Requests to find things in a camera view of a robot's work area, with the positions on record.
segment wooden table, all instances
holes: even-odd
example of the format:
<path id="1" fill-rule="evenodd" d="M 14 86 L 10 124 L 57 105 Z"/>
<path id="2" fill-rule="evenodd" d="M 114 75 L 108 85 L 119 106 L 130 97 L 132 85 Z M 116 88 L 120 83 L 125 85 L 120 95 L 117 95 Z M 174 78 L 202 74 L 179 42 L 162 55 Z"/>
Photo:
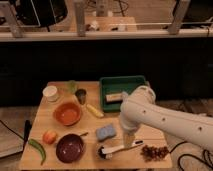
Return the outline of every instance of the wooden table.
<path id="1" fill-rule="evenodd" d="M 85 17 L 85 24 L 91 24 L 96 20 L 99 23 L 100 30 L 103 32 L 109 32 L 112 28 L 118 27 L 118 24 L 125 24 L 127 26 L 126 31 L 137 31 L 137 26 L 134 17 Z M 70 30 L 76 32 L 76 21 L 73 19 Z"/>
<path id="2" fill-rule="evenodd" d="M 46 161 L 41 166 L 40 154 L 27 144 L 19 165 L 20 170 L 135 169 L 172 167 L 170 155 L 167 155 L 162 161 L 145 162 L 143 157 L 140 155 L 141 146 L 129 151 L 118 152 L 110 160 L 101 159 L 97 154 L 97 150 L 101 145 L 104 144 L 111 146 L 122 144 L 122 131 L 119 126 L 117 117 L 118 113 L 110 113 L 107 114 L 106 117 L 99 119 L 89 113 L 85 106 L 82 106 L 83 116 L 81 120 L 73 126 L 63 126 L 52 117 L 52 113 L 59 104 L 66 101 L 76 101 L 76 98 L 74 95 L 69 93 L 66 82 L 50 82 L 49 85 L 55 85 L 58 87 L 60 98 L 57 102 L 52 103 L 48 102 L 45 98 L 42 98 L 29 136 L 29 138 L 38 140 L 44 146 L 47 153 Z M 78 87 L 87 90 L 87 103 L 100 109 L 99 83 L 78 82 Z M 117 131 L 117 136 L 106 140 L 104 143 L 98 143 L 95 130 L 109 123 L 113 123 Z M 82 158 L 77 162 L 69 164 L 60 162 L 55 154 L 55 145 L 46 145 L 42 142 L 43 133 L 49 129 L 57 131 L 59 135 L 57 140 L 69 133 L 82 134 L 89 132 L 87 136 L 83 137 L 86 144 L 86 150 Z M 140 130 L 136 133 L 136 138 L 144 140 L 144 144 L 147 145 L 167 145 L 163 132 L 146 125 L 141 126 Z"/>

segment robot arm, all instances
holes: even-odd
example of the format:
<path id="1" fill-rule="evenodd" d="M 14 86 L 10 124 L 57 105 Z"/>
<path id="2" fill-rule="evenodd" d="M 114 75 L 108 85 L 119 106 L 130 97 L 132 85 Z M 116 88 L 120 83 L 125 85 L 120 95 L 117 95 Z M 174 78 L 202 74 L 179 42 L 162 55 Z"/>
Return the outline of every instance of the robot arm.
<path id="1" fill-rule="evenodd" d="M 128 135 L 143 123 L 213 150 L 213 118 L 159 107 L 155 105 L 154 91 L 147 86 L 138 87 L 123 101 L 119 119 Z"/>

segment green plastic basket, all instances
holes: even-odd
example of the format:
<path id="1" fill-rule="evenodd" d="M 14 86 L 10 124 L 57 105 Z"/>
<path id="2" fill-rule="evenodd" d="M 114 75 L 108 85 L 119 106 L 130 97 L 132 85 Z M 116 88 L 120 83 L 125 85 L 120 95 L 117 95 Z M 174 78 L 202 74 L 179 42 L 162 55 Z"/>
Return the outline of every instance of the green plastic basket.
<path id="1" fill-rule="evenodd" d="M 131 94 L 138 86 L 145 84 L 146 79 L 142 75 L 100 78 L 100 103 L 102 110 L 106 113 L 120 111 L 121 102 L 107 103 L 107 94 L 121 93 L 123 91 Z"/>

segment apple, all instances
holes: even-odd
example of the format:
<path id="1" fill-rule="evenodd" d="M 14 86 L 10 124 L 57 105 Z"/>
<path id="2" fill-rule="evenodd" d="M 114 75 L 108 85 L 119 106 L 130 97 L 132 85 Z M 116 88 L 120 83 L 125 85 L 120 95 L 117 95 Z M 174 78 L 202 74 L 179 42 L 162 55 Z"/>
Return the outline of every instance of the apple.
<path id="1" fill-rule="evenodd" d="M 43 134 L 42 140 L 46 144 L 52 144 L 57 138 L 57 133 L 53 130 L 48 130 Z"/>

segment corn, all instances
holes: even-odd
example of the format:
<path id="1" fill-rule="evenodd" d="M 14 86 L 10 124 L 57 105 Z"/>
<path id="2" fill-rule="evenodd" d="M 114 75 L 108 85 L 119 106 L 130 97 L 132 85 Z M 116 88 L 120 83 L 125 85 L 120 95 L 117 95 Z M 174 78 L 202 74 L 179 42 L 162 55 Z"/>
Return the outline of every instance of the corn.
<path id="1" fill-rule="evenodd" d="M 98 117 L 98 118 L 102 118 L 104 117 L 104 114 L 99 111 L 98 109 L 96 109 L 94 106 L 87 104 L 86 105 L 87 110 L 92 113 L 94 116 Z"/>

